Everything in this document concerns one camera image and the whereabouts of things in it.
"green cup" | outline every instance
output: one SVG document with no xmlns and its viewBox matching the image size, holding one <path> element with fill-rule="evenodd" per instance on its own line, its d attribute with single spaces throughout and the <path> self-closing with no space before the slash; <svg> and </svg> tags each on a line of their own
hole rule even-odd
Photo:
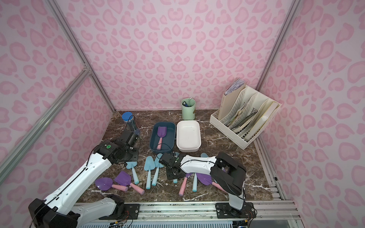
<svg viewBox="0 0 365 228">
<path fill-rule="evenodd" d="M 185 107 L 183 102 L 186 102 L 190 107 Z M 185 98 L 181 100 L 182 108 L 182 119 L 183 120 L 194 120 L 195 119 L 195 100 L 193 98 Z"/>
</svg>

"pink spot pattern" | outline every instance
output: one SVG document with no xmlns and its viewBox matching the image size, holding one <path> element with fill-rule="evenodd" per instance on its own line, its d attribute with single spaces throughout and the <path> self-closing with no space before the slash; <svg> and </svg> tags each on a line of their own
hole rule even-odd
<svg viewBox="0 0 365 228">
<path fill-rule="evenodd" d="M 179 101 L 191 96 L 198 108 L 217 108 L 235 77 L 255 87 L 291 4 L 102 2 L 58 1 L 119 110 L 179 108 Z"/>
<path fill-rule="evenodd" d="M 11 151 L 83 66 L 43 1 L 0 10 L 0 147 Z"/>
<path fill-rule="evenodd" d="M 360 2 L 305 0 L 261 91 L 283 104 L 263 139 L 306 228 L 365 225 Z M 281 132 L 293 133 L 291 147 L 281 146 L 289 143 Z"/>
<path fill-rule="evenodd" d="M 80 118 L 71 118 L 72 112 Z M 111 116 L 95 84 L 87 78 L 0 186 L 1 227 L 29 226 L 29 203 L 53 192 L 86 161 Z"/>
</svg>

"purple shovel blade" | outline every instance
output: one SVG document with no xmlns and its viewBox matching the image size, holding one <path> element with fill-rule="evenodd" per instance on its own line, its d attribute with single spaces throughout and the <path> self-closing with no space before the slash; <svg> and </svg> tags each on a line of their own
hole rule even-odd
<svg viewBox="0 0 365 228">
<path fill-rule="evenodd" d="M 95 185 L 100 189 L 101 191 L 107 191 L 109 188 L 113 185 L 113 180 L 109 177 L 102 177 L 97 180 L 95 180 Z"/>
<path fill-rule="evenodd" d="M 121 171 L 114 180 L 120 185 L 128 186 L 131 184 L 132 178 L 128 173 Z"/>
<path fill-rule="evenodd" d="M 199 181 L 204 185 L 211 185 L 212 184 L 212 177 L 207 174 L 197 173 L 196 176 L 198 177 Z"/>
<path fill-rule="evenodd" d="M 157 128 L 157 136 L 163 138 L 166 136 L 167 127 L 158 127 Z"/>
</svg>

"white file organizer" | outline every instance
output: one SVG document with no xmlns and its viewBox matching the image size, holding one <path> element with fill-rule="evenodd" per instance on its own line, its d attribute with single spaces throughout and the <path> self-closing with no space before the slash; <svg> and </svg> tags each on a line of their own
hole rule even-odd
<svg viewBox="0 0 365 228">
<path fill-rule="evenodd" d="M 234 121 L 230 127 L 226 127 L 223 123 L 232 118 L 236 112 L 246 103 L 247 106 L 243 109 L 243 115 L 240 119 Z M 265 124 L 252 136 L 252 138 L 247 142 L 244 140 L 245 135 L 248 130 L 256 123 L 256 121 L 262 116 L 262 114 L 267 110 L 267 108 L 273 103 L 277 103 L 276 109 L 270 115 Z M 241 149 L 245 149 L 251 142 L 253 142 L 259 134 L 267 127 L 269 122 L 273 119 L 275 114 L 278 112 L 281 104 L 273 99 L 263 95 L 262 93 L 254 90 L 253 88 L 246 86 L 238 95 L 236 102 L 234 103 L 231 111 L 227 116 L 223 117 L 220 121 L 217 119 L 219 110 L 210 115 L 210 123 L 213 124 L 218 130 L 220 130 L 224 135 L 226 135 L 230 140 L 237 144 Z M 240 131 L 238 134 L 232 131 L 247 115 L 252 112 L 257 111 L 252 122 Z"/>
</svg>

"blue lid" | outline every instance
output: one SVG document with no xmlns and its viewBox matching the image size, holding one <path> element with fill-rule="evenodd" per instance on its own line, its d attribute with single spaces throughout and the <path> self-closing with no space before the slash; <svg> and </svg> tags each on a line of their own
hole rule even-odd
<svg viewBox="0 0 365 228">
<path fill-rule="evenodd" d="M 123 113 L 123 115 L 122 115 L 122 119 L 123 119 L 124 121 L 131 120 L 131 119 L 129 119 L 129 118 L 131 117 L 131 115 L 132 115 L 132 113 L 131 113 L 131 112 L 125 112 L 125 113 Z"/>
</svg>

